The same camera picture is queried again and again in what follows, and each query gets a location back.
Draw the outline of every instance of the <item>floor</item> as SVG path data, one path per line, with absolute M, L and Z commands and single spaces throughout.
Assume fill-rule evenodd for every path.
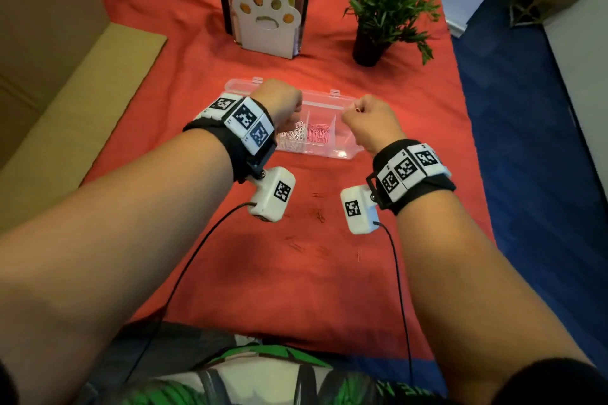
M 608 376 L 608 217 L 542 28 L 485 0 L 453 40 L 500 250 Z

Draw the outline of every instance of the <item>black plant pot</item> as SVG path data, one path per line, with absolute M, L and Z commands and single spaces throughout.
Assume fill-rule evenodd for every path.
M 366 33 L 361 31 L 361 28 L 358 28 L 357 37 L 354 40 L 353 59 L 355 63 L 370 68 L 380 61 L 380 58 L 390 46 L 390 43 L 379 45 L 374 43 Z

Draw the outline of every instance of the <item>plastic box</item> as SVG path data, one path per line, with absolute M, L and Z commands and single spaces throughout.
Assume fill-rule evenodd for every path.
M 231 79 L 226 82 L 225 90 L 242 95 L 251 94 L 263 82 L 262 78 L 253 80 Z M 301 154 L 320 155 L 336 159 L 352 159 L 363 148 L 355 143 L 353 132 L 342 123 L 342 111 L 354 102 L 350 96 L 340 95 L 339 90 L 329 93 L 302 90 L 301 132 L 297 139 L 293 133 L 277 135 L 277 150 Z M 315 132 L 322 137 L 315 137 Z

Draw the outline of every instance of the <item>red fabric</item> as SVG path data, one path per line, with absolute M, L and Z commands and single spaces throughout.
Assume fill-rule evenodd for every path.
M 285 60 L 239 48 L 224 33 L 219 0 L 104 0 L 112 21 L 168 42 L 87 176 L 95 179 L 168 140 L 208 105 L 232 78 L 283 79 L 300 88 L 388 100 L 412 138 L 429 143 L 449 166 L 457 194 L 491 236 L 452 44 L 444 19 L 431 24 L 435 60 L 422 66 L 415 45 L 391 47 L 375 68 L 351 57 L 356 22 L 342 17 L 346 0 L 310 0 L 300 57 Z M 262 223 L 243 210 L 211 236 L 171 303 L 168 319 L 243 334 L 285 337 L 302 347 L 372 356 L 405 357 L 395 264 L 382 230 L 348 232 L 340 191 L 364 184 L 371 158 L 352 161 L 277 152 L 297 179 L 285 218 Z M 211 224 L 253 188 L 235 186 Z M 381 221 L 398 239 L 395 219 Z M 136 313 L 166 300 L 181 267 Z M 405 273 L 404 263 L 400 267 Z M 432 359 L 407 286 L 406 314 L 417 358 Z

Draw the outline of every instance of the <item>wrist strap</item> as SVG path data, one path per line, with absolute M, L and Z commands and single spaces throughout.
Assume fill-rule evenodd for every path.
M 260 179 L 265 163 L 274 153 L 274 125 L 266 108 L 251 97 L 223 93 L 184 131 L 202 128 L 225 147 L 232 163 L 234 181 L 247 176 Z
M 435 151 L 417 140 L 399 140 L 382 149 L 367 177 L 374 201 L 397 215 L 405 205 L 435 190 L 456 190 L 450 171 Z

